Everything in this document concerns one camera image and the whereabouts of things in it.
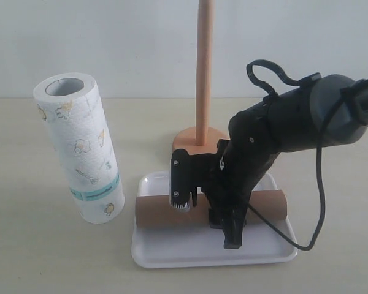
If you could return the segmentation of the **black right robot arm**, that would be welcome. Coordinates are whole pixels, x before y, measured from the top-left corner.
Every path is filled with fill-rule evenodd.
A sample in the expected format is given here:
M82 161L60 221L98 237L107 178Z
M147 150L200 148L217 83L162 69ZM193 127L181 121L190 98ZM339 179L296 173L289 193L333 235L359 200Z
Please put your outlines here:
M192 163L224 234L224 247L242 246L243 228L254 187L281 153L357 142L368 128L368 79L317 77L275 98L235 114L229 140L216 153Z

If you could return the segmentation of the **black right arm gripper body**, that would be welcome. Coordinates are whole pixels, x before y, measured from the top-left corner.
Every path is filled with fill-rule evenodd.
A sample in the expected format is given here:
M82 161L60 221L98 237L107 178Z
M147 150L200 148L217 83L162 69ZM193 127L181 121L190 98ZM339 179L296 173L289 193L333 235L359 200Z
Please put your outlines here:
M244 224L255 186L255 143L219 140L216 153L191 156L191 198L206 195L221 224Z

